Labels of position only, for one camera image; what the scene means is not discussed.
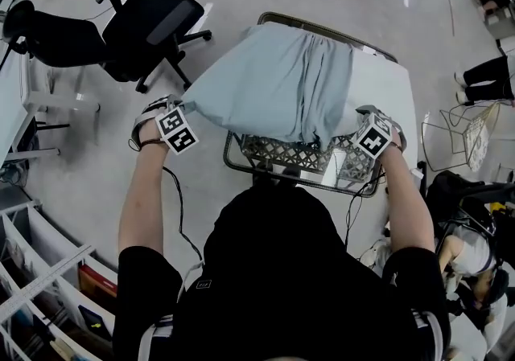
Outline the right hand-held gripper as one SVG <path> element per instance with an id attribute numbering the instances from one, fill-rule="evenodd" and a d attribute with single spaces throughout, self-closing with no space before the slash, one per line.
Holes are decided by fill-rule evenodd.
<path id="1" fill-rule="evenodd" d="M 362 124 L 355 132 L 352 144 L 372 159 L 378 159 L 389 146 L 396 142 L 406 149 L 406 137 L 402 127 L 373 105 L 356 109 L 362 116 Z"/>

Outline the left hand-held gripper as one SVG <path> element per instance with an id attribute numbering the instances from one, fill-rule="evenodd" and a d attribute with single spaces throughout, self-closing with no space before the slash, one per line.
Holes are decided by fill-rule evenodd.
<path id="1" fill-rule="evenodd" d="M 140 139 L 140 131 L 148 122 L 154 123 L 159 132 L 157 138 L 151 139 L 163 139 L 163 145 L 175 155 L 183 153 L 199 142 L 186 120 L 182 103 L 173 95 L 149 103 L 135 119 L 131 132 L 132 150 L 140 151 L 140 143 L 146 141 Z"/>

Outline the white pillow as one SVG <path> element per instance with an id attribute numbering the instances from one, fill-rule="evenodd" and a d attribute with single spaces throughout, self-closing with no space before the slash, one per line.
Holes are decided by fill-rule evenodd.
<path id="1" fill-rule="evenodd" d="M 408 71 L 384 57 L 355 48 L 348 85 L 342 117 L 334 134 L 355 133 L 361 125 L 356 108 L 373 105 L 402 127 L 407 141 L 403 156 L 409 168 L 414 169 L 418 162 L 418 134 Z"/>

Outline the light blue pillowcase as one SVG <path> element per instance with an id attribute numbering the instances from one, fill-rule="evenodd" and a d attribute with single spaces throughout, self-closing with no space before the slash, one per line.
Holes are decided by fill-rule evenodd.
<path id="1" fill-rule="evenodd" d="M 235 133 L 325 149 L 342 119 L 352 59 L 346 43 L 256 25 L 192 84 L 182 105 Z"/>

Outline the person's right forearm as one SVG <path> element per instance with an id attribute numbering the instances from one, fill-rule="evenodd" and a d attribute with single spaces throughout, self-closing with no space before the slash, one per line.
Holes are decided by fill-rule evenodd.
<path id="1" fill-rule="evenodd" d="M 389 224 L 393 250 L 435 251 L 434 226 L 402 152 L 388 146 L 380 156 L 389 190 Z"/>

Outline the person's left forearm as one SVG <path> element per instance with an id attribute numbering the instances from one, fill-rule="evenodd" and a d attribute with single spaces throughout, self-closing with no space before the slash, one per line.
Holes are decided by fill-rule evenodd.
<path id="1" fill-rule="evenodd" d="M 133 246 L 163 253 L 163 167 L 168 149 L 149 144 L 139 152 L 123 204 L 118 250 Z"/>

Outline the black office chair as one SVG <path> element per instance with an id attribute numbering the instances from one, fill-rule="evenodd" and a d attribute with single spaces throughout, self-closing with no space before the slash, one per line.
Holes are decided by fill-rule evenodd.
<path id="1" fill-rule="evenodd" d="M 422 178 L 420 193 L 431 214 L 438 240 L 458 226 L 494 236 L 496 222 L 487 206 L 491 203 L 515 204 L 515 184 L 472 182 L 450 170 L 438 173 L 431 183 Z"/>
<path id="2" fill-rule="evenodd" d="M 188 89 L 192 82 L 179 66 L 185 57 L 179 47 L 196 39 L 212 39 L 211 31 L 191 32 L 204 16 L 204 8 L 195 0 L 110 2 L 114 15 L 101 37 L 113 58 L 102 64 L 105 71 L 118 82 L 135 81 L 136 91 L 146 93 L 146 78 L 167 60 Z"/>
<path id="3" fill-rule="evenodd" d="M 94 23 L 44 13 L 29 0 L 18 2 L 6 13 L 2 40 L 10 51 L 28 54 L 54 68 L 114 61 Z"/>

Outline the white power strip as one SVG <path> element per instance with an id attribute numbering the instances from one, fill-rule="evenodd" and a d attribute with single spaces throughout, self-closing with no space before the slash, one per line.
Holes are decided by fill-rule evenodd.
<path id="1" fill-rule="evenodd" d="M 358 261 L 370 269 L 383 268 L 391 256 L 391 243 L 389 238 L 377 240 L 372 247 L 366 250 Z"/>

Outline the white desk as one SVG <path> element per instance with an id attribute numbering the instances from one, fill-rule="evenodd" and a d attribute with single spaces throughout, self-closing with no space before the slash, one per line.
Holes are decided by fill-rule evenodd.
<path id="1" fill-rule="evenodd" d="M 18 151 L 18 144 L 40 109 L 72 109 L 98 113 L 98 101 L 52 94 L 31 81 L 29 55 L 9 52 L 0 68 L 0 166 L 4 162 L 43 158 L 60 154 L 57 148 Z"/>

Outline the person's black shirt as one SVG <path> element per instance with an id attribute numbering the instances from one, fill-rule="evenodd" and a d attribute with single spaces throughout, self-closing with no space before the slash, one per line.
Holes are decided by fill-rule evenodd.
<path id="1" fill-rule="evenodd" d="M 404 248 L 386 271 L 346 253 L 304 189 L 251 187 L 222 209 L 188 288 L 155 250 L 120 253 L 114 357 L 137 361 L 144 332 L 169 315 L 152 361 L 437 361 L 451 332 L 436 255 Z"/>

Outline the white shelf unit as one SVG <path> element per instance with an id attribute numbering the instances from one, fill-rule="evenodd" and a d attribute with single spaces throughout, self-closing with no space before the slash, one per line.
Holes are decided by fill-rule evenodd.
<path id="1" fill-rule="evenodd" d="M 117 274 L 34 202 L 0 210 L 0 361 L 114 361 Z"/>

